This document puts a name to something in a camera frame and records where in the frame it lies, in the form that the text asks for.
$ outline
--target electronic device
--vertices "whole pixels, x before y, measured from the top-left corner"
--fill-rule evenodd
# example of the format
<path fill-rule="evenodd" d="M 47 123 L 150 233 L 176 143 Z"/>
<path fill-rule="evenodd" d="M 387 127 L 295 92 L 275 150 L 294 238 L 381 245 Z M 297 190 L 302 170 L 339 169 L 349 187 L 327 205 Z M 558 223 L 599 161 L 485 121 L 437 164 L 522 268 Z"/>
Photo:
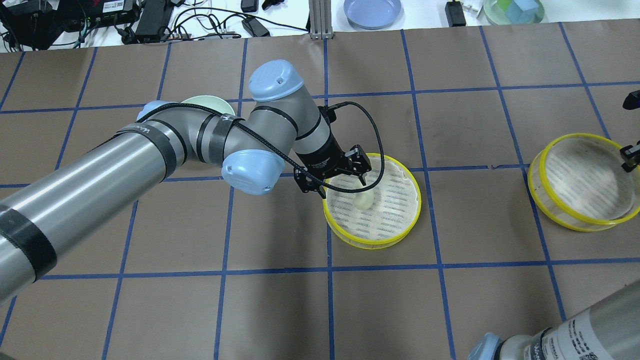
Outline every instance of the electronic device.
<path fill-rule="evenodd" d="M 255 17 L 247 17 L 243 19 L 242 27 L 251 34 L 251 36 L 256 38 L 271 36 L 269 30 L 267 30 L 267 28 L 265 28 L 264 25 L 262 25 Z"/>
<path fill-rule="evenodd" d="M 240 9 L 243 13 L 255 13 L 258 11 L 258 0 L 242 0 Z"/>
<path fill-rule="evenodd" d="M 68 33 L 130 24 L 140 18 L 137 0 L 60 0 L 56 22 Z"/>
<path fill-rule="evenodd" d="M 46 50 L 62 34 L 54 22 L 51 4 L 46 0 L 29 0 L 13 6 L 0 3 L 0 20 L 8 30 L 4 40 L 10 47 L 18 44 Z"/>
<path fill-rule="evenodd" d="M 444 5 L 444 12 L 450 28 L 467 25 L 465 12 L 462 10 L 462 4 L 459 1 L 449 1 L 446 3 Z"/>
<path fill-rule="evenodd" d="M 135 39 L 140 43 L 157 42 L 169 25 L 174 3 L 171 0 L 146 0 L 136 28 Z"/>

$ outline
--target green bowl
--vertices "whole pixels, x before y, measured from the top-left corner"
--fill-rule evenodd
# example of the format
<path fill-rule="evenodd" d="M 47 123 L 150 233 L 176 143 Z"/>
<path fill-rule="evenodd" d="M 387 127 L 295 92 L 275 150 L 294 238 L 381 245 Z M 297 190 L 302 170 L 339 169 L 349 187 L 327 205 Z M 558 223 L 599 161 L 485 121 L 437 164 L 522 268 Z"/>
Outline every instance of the green bowl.
<path fill-rule="evenodd" d="M 545 7 L 542 6 L 540 0 L 536 0 L 536 3 L 540 6 L 538 8 L 538 12 L 533 15 L 531 20 L 524 24 L 537 24 L 545 17 Z M 498 5 L 498 0 L 484 0 L 483 8 L 484 13 L 486 14 L 486 19 L 489 20 L 492 25 L 512 25 L 512 22 Z"/>

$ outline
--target blue tape grid line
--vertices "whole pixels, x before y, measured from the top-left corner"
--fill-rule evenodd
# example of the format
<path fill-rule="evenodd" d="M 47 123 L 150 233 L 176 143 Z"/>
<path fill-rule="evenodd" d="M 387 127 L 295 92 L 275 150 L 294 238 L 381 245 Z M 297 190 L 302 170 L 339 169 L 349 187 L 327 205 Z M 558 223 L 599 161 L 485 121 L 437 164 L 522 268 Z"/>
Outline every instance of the blue tape grid line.
<path fill-rule="evenodd" d="M 409 56 L 409 48 L 406 45 L 406 37 L 404 30 L 400 30 L 402 44 L 404 47 L 404 57 L 406 59 L 406 68 L 409 72 L 409 82 L 411 84 L 411 96 L 413 100 L 413 116 L 415 117 L 415 127 L 418 132 L 418 144 L 420 145 L 420 156 L 422 157 L 422 167 L 424 180 L 427 190 L 427 201 L 429 202 L 429 215 L 431 217 L 431 231 L 433 233 L 433 246 L 435 248 L 436 261 L 438 262 L 438 277 L 440 278 L 440 293 L 442 294 L 442 305 L 444 309 L 444 320 L 447 327 L 447 339 L 449 340 L 449 353 L 452 359 L 456 359 L 456 347 L 454 345 L 453 331 L 451 329 L 451 316 L 449 314 L 449 300 L 447 299 L 447 284 L 444 278 L 444 268 L 442 266 L 442 255 L 440 253 L 440 242 L 438 239 L 438 229 L 436 225 L 436 215 L 433 210 L 433 196 L 431 194 L 431 181 L 429 180 L 429 165 L 424 152 L 424 144 L 422 142 L 422 128 L 420 126 L 420 113 L 418 110 L 418 101 L 416 98 L 415 83 L 413 81 L 413 70 L 411 68 L 411 58 Z"/>
<path fill-rule="evenodd" d="M 242 116 L 242 98 L 244 90 L 244 73 L 246 70 L 246 51 L 248 41 L 244 40 L 243 53 L 242 53 L 242 67 L 240 70 L 240 89 L 238 90 L 238 111 L 237 115 Z M 225 287 L 227 285 L 227 263 L 229 258 L 229 242 L 231 237 L 231 221 L 234 208 L 234 189 L 229 186 L 229 204 L 227 207 L 227 229 L 225 232 L 225 249 L 222 255 L 222 271 L 220 273 L 220 295 L 218 297 L 218 313 L 216 316 L 216 334 L 214 335 L 213 345 L 213 358 L 218 360 L 220 358 L 220 337 L 222 335 L 222 316 L 225 304 Z"/>
<path fill-rule="evenodd" d="M 15 66 L 15 70 L 13 71 L 13 75 L 11 76 L 11 80 L 9 81 L 9 85 L 6 88 L 6 91 L 4 92 L 4 95 L 2 97 L 2 101 L 0 102 L 0 109 L 4 106 L 4 102 L 7 98 L 7 96 L 9 96 L 9 90 L 11 90 L 11 87 L 13 85 L 13 82 L 15 81 L 15 77 L 18 74 L 18 70 L 20 70 L 20 65 L 22 64 L 22 59 L 24 59 L 24 55 L 26 53 L 23 51 L 22 54 L 20 55 L 20 59 L 18 59 L 18 64 L 16 64 Z M 23 186 L 26 184 L 16 184 L 15 186 L 0 186 L 0 188 L 3 187 L 7 187 L 7 188 L 22 188 Z M 2 342 L 4 341 L 4 335 L 6 334 L 6 328 L 9 326 L 9 320 L 11 320 L 11 314 L 13 313 L 13 307 L 15 306 L 15 300 L 17 299 L 17 297 L 13 297 L 13 299 L 11 299 L 11 302 L 9 303 L 9 308 L 7 309 L 6 312 L 6 316 L 4 317 L 4 322 L 3 322 L 3 326 L 2 326 L 2 332 L 0 332 L 0 347 L 2 346 Z"/>
<path fill-rule="evenodd" d="M 118 279 L 118 284 L 116 286 L 116 294 L 114 297 L 114 304 L 113 304 L 113 309 L 112 309 L 112 314 L 111 314 L 111 318 L 109 321 L 109 329 L 108 329 L 108 335 L 107 338 L 105 340 L 105 348 L 104 348 L 104 352 L 103 352 L 103 358 L 105 358 L 106 356 L 106 352 L 108 350 L 108 342 L 109 342 L 109 338 L 110 338 L 110 334 L 111 334 L 111 330 L 112 330 L 112 326 L 113 326 L 113 319 L 115 317 L 115 309 L 117 307 L 117 299 L 119 297 L 119 291 L 120 291 L 120 287 L 121 287 L 121 282 L 122 279 L 125 278 L 153 278 L 153 277 L 180 277 L 180 276 L 206 276 L 206 275 L 221 275 L 223 277 L 226 277 L 226 275 L 251 275 L 251 274 L 295 274 L 295 273 L 306 273 L 306 272 L 328 272 L 329 274 L 331 274 L 332 272 L 347 272 L 347 271 L 383 271 L 383 270 L 420 270 L 420 269 L 433 269 L 433 270 L 438 270 L 439 274 L 442 274 L 442 269 L 444 268 L 485 268 L 485 267 L 491 267 L 491 268 L 495 268 L 495 267 L 510 267 L 510 266 L 547 266 L 550 269 L 550 276 L 552 278 L 552 283 L 554 285 L 554 292 L 556 293 L 556 299 L 558 301 L 558 306 L 561 312 L 561 316 L 563 318 L 563 320 L 566 318 L 564 315 L 564 309 L 562 307 L 562 303 L 561 303 L 561 299 L 559 296 L 559 290 L 557 289 L 557 283 L 555 280 L 555 276 L 553 274 L 553 268 L 552 266 L 562 266 L 562 265 L 582 265 L 582 264 L 607 264 L 607 263 L 638 263 L 640 262 L 640 258 L 604 258 L 604 259 L 566 259 L 566 260 L 551 260 L 549 258 L 548 255 L 548 250 L 545 244 L 545 240 L 544 240 L 544 235 L 542 233 L 542 229 L 541 229 L 541 225 L 540 225 L 540 220 L 538 218 L 538 212 L 537 209 L 535 208 L 535 205 L 531 199 L 531 194 L 529 194 L 530 197 L 530 202 L 532 204 L 532 209 L 533 209 L 533 213 L 534 213 L 534 217 L 536 219 L 536 226 L 538 227 L 538 231 L 539 234 L 541 236 L 541 243 L 543 244 L 543 250 L 545 252 L 545 260 L 544 261 L 521 261 L 521 262 L 502 262 L 502 263 L 453 263 L 453 264 L 445 264 L 442 263 L 442 258 L 440 256 L 440 251 L 439 251 L 439 244 L 438 244 L 438 238 L 437 238 L 437 230 L 435 228 L 435 214 L 433 213 L 433 205 L 432 205 L 432 199 L 431 199 L 431 194 L 430 194 L 430 185 L 429 185 L 429 178 L 428 178 L 428 172 L 430 171 L 450 171 L 450 170 L 486 170 L 489 169 L 489 166 L 487 165 L 471 165 L 471 166 L 461 166 L 461 167 L 432 167 L 429 168 L 427 166 L 426 163 L 426 157 L 424 155 L 424 145 L 422 143 L 422 137 L 421 137 L 421 129 L 419 126 L 419 114 L 418 114 L 418 109 L 417 109 L 417 101 L 415 100 L 415 94 L 430 94 L 430 93 L 442 93 L 442 92 L 477 92 L 477 91 L 491 91 L 491 90 L 497 90 L 500 93 L 500 98 L 503 104 L 503 108 L 507 117 L 507 121 L 508 124 L 510 126 L 510 130 L 512 130 L 512 137 L 514 139 L 514 143 L 515 143 L 515 147 L 516 147 L 516 153 L 518 154 L 518 160 L 519 160 L 519 164 L 505 164 L 505 165 L 497 165 L 497 166 L 493 166 L 490 165 L 491 168 L 521 168 L 523 171 L 523 175 L 525 176 L 526 179 L 526 173 L 525 170 L 529 165 L 528 164 L 524 164 L 522 161 L 522 157 L 519 151 L 519 148 L 517 146 L 517 139 L 515 137 L 515 132 L 513 132 L 513 127 L 511 126 L 511 121 L 508 115 L 508 109 L 506 108 L 506 103 L 504 102 L 504 96 L 502 94 L 503 90 L 526 90 L 526 89 L 537 89 L 537 88 L 573 88 L 573 87 L 584 87 L 585 91 L 589 97 L 589 101 L 591 102 L 591 105 L 594 109 L 594 112 L 596 114 L 596 117 L 598 118 L 598 121 L 600 122 L 600 125 L 603 129 L 604 134 L 606 135 L 606 137 L 609 137 L 608 131 L 606 130 L 605 124 L 602 120 L 602 117 L 600 116 L 600 112 L 595 104 L 595 100 L 593 98 L 593 96 L 591 95 L 590 92 L 590 87 L 591 86 L 616 86 L 616 85 L 640 85 L 640 81 L 619 81 L 619 82 L 603 82 L 603 83 L 587 83 L 584 75 L 580 69 L 579 63 L 577 61 L 577 58 L 575 56 L 575 53 L 571 47 L 571 44 L 568 40 L 568 37 L 566 36 L 566 32 L 564 30 L 564 26 L 559 23 L 559 27 L 561 29 L 561 33 L 563 35 L 564 41 L 569 49 L 569 52 L 572 56 L 572 60 L 576 66 L 576 69 L 579 73 L 580 76 L 580 80 L 582 81 L 582 83 L 579 84 L 563 84 L 563 85 L 526 85 L 526 86 L 500 86 L 499 85 L 499 79 L 497 77 L 497 73 L 495 71 L 495 65 L 493 64 L 493 61 L 491 59 L 491 55 L 490 55 L 490 50 L 488 48 L 488 44 L 486 42 L 486 38 L 484 36 L 484 31 L 482 29 L 482 27 L 479 28 L 482 38 L 483 38 L 483 42 L 484 42 L 484 46 L 485 49 L 487 51 L 487 55 L 490 59 L 490 63 L 492 66 L 492 71 L 493 71 L 493 75 L 496 79 L 496 83 L 497 86 L 495 87 L 482 87 L 482 88 L 449 88 L 449 89 L 432 89 L 432 90 L 416 90 L 415 89 L 415 85 L 413 84 L 413 74 L 412 74 L 412 70 L 410 67 L 410 59 L 408 56 L 408 48 L 406 46 L 406 39 L 404 36 L 404 31 L 401 31 L 401 36 L 403 39 L 403 45 L 404 45 L 404 50 L 405 50 L 405 56 L 406 56 L 406 60 L 407 60 L 407 66 L 408 66 L 408 71 L 410 73 L 410 82 L 412 85 L 412 90 L 411 91 L 399 91 L 399 92 L 370 92 L 370 93 L 355 93 L 355 94 L 329 94 L 328 93 L 328 57 L 327 57 L 327 41 L 324 40 L 324 94 L 323 95 L 315 95 L 313 96 L 313 98 L 315 99 L 321 99 L 324 98 L 325 100 L 325 104 L 328 103 L 328 99 L 329 98 L 334 98 L 334 97 L 367 97 L 367 96 L 384 96 L 384 95 L 408 95 L 411 94 L 413 97 L 413 102 L 414 102 L 414 113 L 416 116 L 416 121 L 417 121 L 417 127 L 418 127 L 418 132 L 419 132 L 419 143 L 420 143 L 420 150 L 421 150 L 421 156 L 422 156 L 422 160 L 423 160 L 423 168 L 415 168 L 412 169 L 413 171 L 423 171 L 425 178 L 426 178 L 426 182 L 428 184 L 428 199 L 429 199 L 429 211 L 430 211 L 430 215 L 431 215 L 431 220 L 432 220 L 432 224 L 433 225 L 433 232 L 434 232 L 434 239 L 435 239 L 435 247 L 436 247 L 436 258 L 438 259 L 438 263 L 437 264 L 415 264 L 415 265 L 389 265 L 389 266 L 332 266 L 332 252 L 331 252 L 331 232 L 330 229 L 328 228 L 328 233 L 327 233 L 327 251 L 328 251 L 328 262 L 327 262 L 327 267 L 316 267 L 316 268 L 282 268 L 282 269 L 256 269 L 256 270 L 227 270 L 226 269 L 226 263 L 227 263 L 227 258 L 228 258 L 228 236 L 229 236 L 229 232 L 230 232 L 230 224 L 231 224 L 231 212 L 232 212 L 232 201 L 233 201 L 233 190 L 230 191 L 230 200 L 229 200 L 229 209 L 228 209 L 228 223 L 227 223 L 227 235 L 225 236 L 225 253 L 223 256 L 223 270 L 222 271 L 208 271 L 208 272 L 161 272 L 161 273 L 135 273 L 135 274 L 125 274 L 124 273 L 124 265 L 126 262 L 126 254 L 128 252 L 128 246 L 129 246 L 129 241 L 131 238 L 131 230 L 133 227 L 133 222 L 134 222 L 134 216 L 135 216 L 135 211 L 137 209 L 137 202 L 134 204 L 134 209 L 132 211 L 132 218 L 131 218 L 131 223 L 130 223 L 130 227 L 129 227 L 129 233 L 127 234 L 127 241 L 125 244 L 125 250 L 123 253 L 123 261 L 121 263 L 121 269 L 120 269 L 120 273 L 119 274 L 74 274 L 74 275 L 46 275 L 45 277 L 43 277 L 43 280 L 52 280 L 52 279 Z M 158 90 L 158 98 L 161 96 L 162 94 L 162 89 L 163 89 L 163 85 L 164 85 L 164 77 L 166 75 L 166 69 L 168 66 L 168 61 L 170 58 L 170 47 L 171 44 L 168 45 L 167 48 L 167 54 L 166 54 L 166 58 L 165 58 L 165 62 L 164 62 L 164 67 L 163 67 L 163 73 L 161 76 L 161 82 L 159 85 L 159 90 Z M 251 101 L 251 99 L 243 99 L 243 83 L 244 83 L 244 66 L 246 64 L 246 48 L 247 48 L 247 40 L 244 40 L 244 51 L 243 51 L 243 75 L 241 76 L 241 86 L 240 86 L 240 91 L 239 91 L 239 98 L 238 99 L 229 99 L 227 100 L 228 102 L 237 102 L 238 103 L 238 113 L 240 114 L 241 112 L 241 106 L 242 106 L 242 102 L 243 101 Z M 97 54 L 97 48 L 94 49 L 93 55 L 92 55 L 92 60 L 91 63 L 89 65 L 88 71 L 86 73 L 85 79 L 84 79 L 84 83 L 83 83 L 83 87 L 81 89 L 81 92 L 79 94 L 79 98 L 77 100 L 76 103 L 76 107 L 74 108 L 47 108 L 47 109 L 30 109 L 30 110 L 2 110 L 0 111 L 0 114 L 12 114 L 12 113 L 40 113 L 40 112 L 54 112 L 54 111 L 73 111 L 74 114 L 72 116 L 72 119 L 70 121 L 69 127 L 67 129 L 67 133 L 65 135 L 65 141 L 63 142 L 63 147 L 61 149 L 60 152 L 60 156 L 58 158 L 58 162 L 56 164 L 56 168 L 59 167 L 60 165 L 60 161 L 63 157 L 63 152 L 64 149 L 66 147 L 66 144 L 68 142 L 68 137 L 70 134 L 70 131 L 72 129 L 75 117 L 77 115 L 78 111 L 84 111 L 84 110 L 102 110 L 102 109 L 113 109 L 113 108 L 141 108 L 142 106 L 144 106 L 144 104 L 123 104 L 123 105 L 112 105 L 112 106 L 84 106 L 84 107 L 80 107 L 80 102 L 81 102 L 81 98 L 82 95 L 84 93 L 84 90 L 86 88 L 86 84 L 91 72 L 91 69 L 93 67 L 93 63 L 95 61 L 95 57 Z M 20 69 L 20 65 L 22 64 L 22 61 L 25 57 L 25 53 L 23 52 L 20 56 L 20 59 L 18 60 L 18 63 L 16 65 L 16 68 L 13 72 L 12 78 L 8 84 L 8 87 L 3 95 L 2 100 L 0 101 L 0 109 L 3 107 L 4 102 L 6 101 L 9 91 L 15 81 L 15 78 L 17 76 L 17 73 Z M 221 177 L 182 177 L 182 178 L 172 178 L 172 179 L 166 179 L 165 181 L 209 181 L 209 180 L 219 180 L 221 179 Z M 28 184 L 0 184 L 0 188 L 22 188 L 27 186 Z M 443 290 L 443 301 L 444 303 L 446 303 L 446 292 L 445 292 L 445 284 L 444 284 L 444 275 L 441 275 L 441 286 L 443 286 L 442 290 Z M 223 300 L 223 296 L 224 296 L 224 282 L 221 283 L 221 295 L 220 295 L 220 303 L 219 303 L 219 308 L 218 308 L 218 324 L 217 324 L 217 329 L 216 329 L 216 350 L 215 350 L 215 354 L 216 354 L 216 358 L 217 358 L 217 354 L 218 354 L 218 349 L 219 349 L 219 341 L 220 341 L 220 327 L 221 327 L 221 314 L 222 314 L 222 300 Z M 330 295 L 330 299 L 329 299 L 329 312 L 330 312 L 330 355 L 331 358 L 333 359 L 335 357 L 335 349 L 334 349 L 334 344 L 333 344 L 333 294 L 332 294 L 332 276 L 328 277 L 328 286 L 329 286 L 329 295 Z M 0 345 L 2 345 L 2 341 L 4 340 L 4 335 L 6 333 L 6 329 L 7 326 L 9 324 L 10 321 L 10 317 L 12 315 L 13 312 L 13 308 L 15 305 L 15 301 L 16 298 L 14 297 L 12 299 L 12 301 L 10 302 L 9 308 L 8 308 L 8 313 L 4 319 L 4 324 L 3 324 L 3 328 L 2 328 L 2 333 L 0 333 Z M 448 305 L 446 305 L 445 308 L 445 317 L 448 317 Z M 453 339 L 452 339 L 452 334 L 451 334 L 451 325 L 450 325 L 450 320 L 447 320 L 447 332 L 448 332 L 448 336 L 449 336 L 449 344 L 450 344 L 450 351 L 451 351 L 451 355 L 452 357 L 455 359 L 455 353 L 454 353 L 454 348 L 453 348 Z"/>
<path fill-rule="evenodd" d="M 324 105 L 329 105 L 329 52 L 327 39 L 323 39 L 324 51 Z M 335 360 L 335 331 L 333 321 L 333 249 L 329 224 L 326 226 L 326 279 L 329 316 L 329 359 Z"/>
<path fill-rule="evenodd" d="M 234 207 L 234 189 L 229 190 L 229 205 L 227 208 L 227 230 L 225 233 L 225 250 L 222 257 L 222 271 L 220 272 L 220 296 L 218 298 L 218 313 L 216 316 L 216 334 L 214 338 L 213 358 L 218 360 L 220 356 L 220 336 L 222 334 L 222 311 L 225 301 L 225 286 L 227 283 L 227 263 L 229 259 L 229 238 L 231 235 L 231 216 Z"/>
<path fill-rule="evenodd" d="M 505 168 L 528 168 L 529 164 L 502 164 L 502 165 L 463 165 L 457 167 L 429 167 L 428 172 L 434 171 L 463 171 L 463 170 L 500 170 Z M 415 167 L 409 169 L 412 172 L 423 172 L 424 168 Z M 280 177 L 293 177 L 292 172 L 283 172 Z M 166 183 L 176 183 L 180 181 L 218 181 L 223 180 L 221 176 L 194 176 L 194 177 L 168 177 L 164 180 Z M 2 188 L 25 188 L 30 184 L 0 184 Z"/>
<path fill-rule="evenodd" d="M 487 58 L 489 59 L 489 64 L 491 65 L 491 71 L 493 73 L 493 78 L 495 79 L 495 84 L 498 88 L 498 95 L 500 96 L 500 102 L 502 103 L 502 109 L 504 110 L 504 116 L 507 120 L 507 125 L 509 126 L 509 132 L 511 133 L 511 137 L 513 139 L 513 147 L 515 148 L 516 154 L 518 156 L 518 162 L 521 165 L 524 165 L 522 161 L 522 154 L 520 153 L 520 146 L 518 145 L 518 138 L 516 136 L 515 130 L 513 129 L 513 124 L 511 123 L 511 116 L 509 115 L 509 109 L 507 108 L 507 102 L 504 99 L 504 93 L 502 91 L 502 87 L 500 86 L 500 79 L 498 78 L 498 73 L 495 70 L 495 64 L 493 62 L 493 58 L 491 56 L 491 50 L 489 49 L 489 43 L 486 41 L 486 36 L 484 35 L 484 29 L 482 26 L 478 27 L 480 31 L 480 35 L 482 36 L 482 41 L 484 44 L 484 49 L 486 50 Z M 531 197 L 531 192 L 529 191 L 529 186 L 527 185 L 527 171 L 524 167 L 520 168 L 522 172 L 522 178 L 524 180 L 524 186 L 527 189 L 527 194 L 529 196 L 529 204 L 531 205 L 531 211 L 533 212 L 533 217 L 536 221 L 536 228 L 538 230 L 538 236 L 540 237 L 540 244 L 542 246 L 542 251 L 545 255 L 545 261 L 547 262 L 547 268 L 549 271 L 549 277 L 551 278 L 551 285 L 554 289 L 554 295 L 556 296 L 556 302 L 558 306 L 558 311 L 560 313 L 560 317 L 562 321 L 566 320 L 566 315 L 564 313 L 564 306 L 562 303 L 562 298 L 560 296 L 560 290 L 558 288 L 558 284 L 556 281 L 556 273 L 554 271 L 554 267 L 551 263 L 551 257 L 549 255 L 549 250 L 547 248 L 547 241 L 545 239 L 545 234 L 542 230 L 542 224 L 540 223 L 540 218 L 538 216 L 538 209 L 536 208 L 536 203 L 533 201 L 533 197 Z"/>
<path fill-rule="evenodd" d="M 564 31 L 564 26 L 562 22 L 558 22 L 558 26 L 560 27 L 560 32 L 562 33 L 562 38 L 566 43 L 566 46 L 571 54 L 571 59 L 573 59 L 573 64 L 575 65 L 575 69 L 578 71 L 578 75 L 580 76 L 580 80 L 582 81 L 582 86 L 584 86 L 584 91 L 587 92 L 587 96 L 589 97 L 589 102 L 591 102 L 591 107 L 593 108 L 593 112 L 595 112 L 596 117 L 598 118 L 598 122 L 600 123 L 600 127 L 602 128 L 602 132 L 607 139 L 611 139 L 609 136 L 609 132 L 607 131 L 607 127 L 604 125 L 604 121 L 602 120 L 602 116 L 600 116 L 600 111 L 598 111 L 598 106 L 596 102 L 593 100 L 593 96 L 591 95 L 591 90 L 589 89 L 589 85 L 587 85 L 587 81 L 584 79 L 584 74 L 580 69 L 580 65 L 578 64 L 578 59 L 575 57 L 575 53 L 573 48 L 571 47 L 571 43 L 569 43 L 569 38 L 566 36 L 566 32 Z"/>
<path fill-rule="evenodd" d="M 113 305 L 111 306 L 111 314 L 109 316 L 109 325 L 107 326 L 107 334 L 104 338 L 104 346 L 102 348 L 102 360 L 106 360 L 109 352 L 109 343 L 111 342 L 111 332 L 113 331 L 113 322 L 116 318 L 116 310 L 118 309 L 118 301 L 120 300 L 120 289 L 122 288 L 122 279 L 124 278 L 124 269 L 127 264 L 127 256 L 129 255 L 129 244 L 131 244 L 131 234 L 133 233 L 133 223 L 136 221 L 136 213 L 138 212 L 138 201 L 133 203 L 131 208 L 131 218 L 129 219 L 129 228 L 127 230 L 127 239 L 122 251 L 122 260 L 120 262 L 120 272 L 118 273 L 118 283 L 116 291 L 113 295 Z"/>
<path fill-rule="evenodd" d="M 6 101 L 6 97 L 9 96 L 9 90 L 11 90 L 11 86 L 13 85 L 13 82 L 15 81 L 15 77 L 18 74 L 18 70 L 20 70 L 20 65 L 22 64 L 22 59 L 24 59 L 24 55 L 25 54 L 26 54 L 25 52 L 20 54 L 20 58 L 18 59 L 18 64 L 16 64 L 16 66 L 15 66 L 15 70 L 13 71 L 13 75 L 11 75 L 11 80 L 9 81 L 9 85 L 6 87 L 6 91 L 4 92 L 4 95 L 2 96 L 2 101 L 0 101 L 0 109 L 2 109 L 2 107 L 4 106 L 4 102 Z"/>
<path fill-rule="evenodd" d="M 594 264 L 628 264 L 640 263 L 640 258 L 602 258 L 602 259 L 565 259 L 552 260 L 551 265 L 594 265 Z M 394 271 L 394 270 L 437 270 L 440 267 L 445 269 L 466 269 L 466 268 L 511 268 L 522 266 L 547 266 L 547 262 L 542 261 L 502 261 L 489 263 L 443 263 L 439 264 L 409 264 L 409 265 L 369 265 L 369 266 L 333 266 L 332 272 L 359 272 L 359 271 Z M 322 273 L 329 271 L 326 266 L 310 268 L 265 268 L 246 270 L 226 270 L 226 276 L 240 275 L 264 275 L 264 274 L 305 274 Z M 183 272 L 138 272 L 124 274 L 67 274 L 67 275 L 45 275 L 40 280 L 76 280 L 76 279 L 149 279 L 155 277 L 197 277 L 197 276 L 220 276 L 222 270 L 209 271 L 183 271 Z"/>
<path fill-rule="evenodd" d="M 80 94 L 78 95 L 78 100 L 76 102 L 76 107 L 74 108 L 74 113 L 71 115 L 71 121 L 69 122 L 69 127 L 67 128 L 67 133 L 65 134 L 65 139 L 62 142 L 62 148 L 60 149 L 60 154 L 58 155 L 58 161 L 56 162 L 55 170 L 60 168 L 60 163 L 62 162 L 62 157 L 65 155 L 65 149 L 67 148 L 67 142 L 69 141 L 69 135 L 71 135 L 71 129 L 74 126 L 74 122 L 76 121 L 76 115 L 78 114 L 78 108 L 80 107 L 80 102 L 82 101 L 82 96 L 84 95 L 84 90 L 86 89 L 86 84 L 89 82 L 89 75 L 91 75 L 91 69 L 93 68 L 93 63 L 95 61 L 95 56 L 98 53 L 98 48 L 93 48 L 93 54 L 91 55 L 91 62 L 89 63 L 89 67 L 86 70 L 86 75 L 84 76 L 84 82 L 82 84 L 82 89 L 80 89 Z"/>
<path fill-rule="evenodd" d="M 156 100 L 160 100 L 162 96 L 162 89 L 164 88 L 164 77 L 166 75 L 166 68 L 169 66 L 169 57 L 171 56 L 171 43 L 166 46 L 166 56 L 164 57 L 164 65 L 162 68 L 162 76 L 160 76 L 160 85 L 158 86 L 158 95 Z"/>
<path fill-rule="evenodd" d="M 617 85 L 640 85 L 640 81 L 617 81 L 611 83 L 586 83 L 586 84 L 561 84 L 561 85 L 522 85 L 522 86 L 503 86 L 503 90 L 527 90 L 527 89 L 546 89 L 546 88 L 579 88 L 583 86 L 617 86 Z M 416 90 L 416 94 L 433 94 L 443 92 L 478 92 L 478 91 L 490 91 L 497 90 L 496 87 L 486 88 L 448 88 L 448 89 L 431 89 L 431 90 Z M 329 99 L 336 97 L 370 97 L 370 96 L 387 96 L 387 95 L 409 95 L 410 91 L 393 91 L 393 92 L 363 92 L 353 94 L 328 94 Z M 314 99 L 324 99 L 325 95 L 313 95 Z M 253 99 L 225 99 L 227 102 L 247 102 L 253 101 Z M 103 109 L 118 109 L 118 108 L 142 108 L 145 104 L 121 104 L 121 105 L 104 105 L 104 106 L 80 106 L 78 111 L 86 110 L 103 110 Z M 1 110 L 0 114 L 20 114 L 20 113 L 47 113 L 55 111 L 73 111 L 76 108 L 44 108 L 44 109 L 25 109 L 25 110 Z"/>
<path fill-rule="evenodd" d="M 9 326 L 9 319 L 11 319 L 11 314 L 13 313 L 13 307 L 15 306 L 15 299 L 17 299 L 17 297 L 13 297 L 13 299 L 11 299 L 11 302 L 9 303 L 9 308 L 7 309 L 6 316 L 4 318 L 4 324 L 2 325 L 2 332 L 0 332 L 0 347 L 2 346 L 2 342 L 4 341 L 6 328 L 7 326 Z"/>

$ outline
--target gray metal cylinder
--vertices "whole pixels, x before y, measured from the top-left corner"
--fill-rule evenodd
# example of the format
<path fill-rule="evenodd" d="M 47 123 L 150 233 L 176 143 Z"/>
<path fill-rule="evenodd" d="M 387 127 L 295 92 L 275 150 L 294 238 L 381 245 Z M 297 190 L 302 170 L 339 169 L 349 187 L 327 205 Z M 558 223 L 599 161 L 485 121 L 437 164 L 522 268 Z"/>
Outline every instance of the gray metal cylinder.
<path fill-rule="evenodd" d="M 313 129 L 320 117 L 320 111 L 305 86 L 281 99 L 258 102 L 256 107 L 258 106 L 269 106 L 280 110 L 287 114 L 298 127 L 298 130 L 296 130 L 286 118 L 269 110 L 255 110 L 251 112 L 251 115 L 249 115 L 244 123 L 285 154 L 288 154 L 291 148 L 294 147 L 296 137 L 306 134 Z M 308 152 L 313 152 L 320 148 L 320 146 L 326 142 L 327 138 L 328 133 L 324 135 L 324 139 L 317 141 L 317 143 L 319 143 L 317 148 L 309 150 Z M 266 146 L 252 136 L 245 134 L 238 128 L 232 128 L 229 132 L 227 143 L 225 144 L 225 157 L 236 151 L 246 149 L 269 151 Z"/>
<path fill-rule="evenodd" d="M 100 225 L 161 182 L 165 164 L 144 136 L 125 133 L 0 201 L 46 236 L 62 258 Z M 35 279 L 23 251 L 0 237 L 0 303 Z"/>
<path fill-rule="evenodd" d="M 591 306 L 591 326 L 614 359 L 640 359 L 640 281 Z"/>
<path fill-rule="evenodd" d="M 501 360 L 632 360 L 640 354 L 640 281 L 531 338 L 524 351 L 502 347 Z"/>

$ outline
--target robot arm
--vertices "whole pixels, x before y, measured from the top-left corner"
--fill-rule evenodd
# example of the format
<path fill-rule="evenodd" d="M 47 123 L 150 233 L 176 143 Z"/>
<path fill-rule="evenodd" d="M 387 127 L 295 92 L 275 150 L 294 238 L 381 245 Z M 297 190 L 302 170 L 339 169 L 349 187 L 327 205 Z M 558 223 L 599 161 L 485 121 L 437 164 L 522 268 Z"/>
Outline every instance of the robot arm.
<path fill-rule="evenodd" d="M 337 174 L 356 175 L 364 184 L 367 156 L 358 145 L 342 151 L 330 129 L 331 110 L 316 106 L 290 63 L 258 68 L 250 90 L 257 105 L 247 120 L 152 102 L 138 122 L 0 201 L 0 304 L 188 160 L 221 167 L 233 187 L 254 195 L 271 191 L 291 149 L 306 166 L 295 173 L 304 192 L 324 196 L 317 180 Z"/>

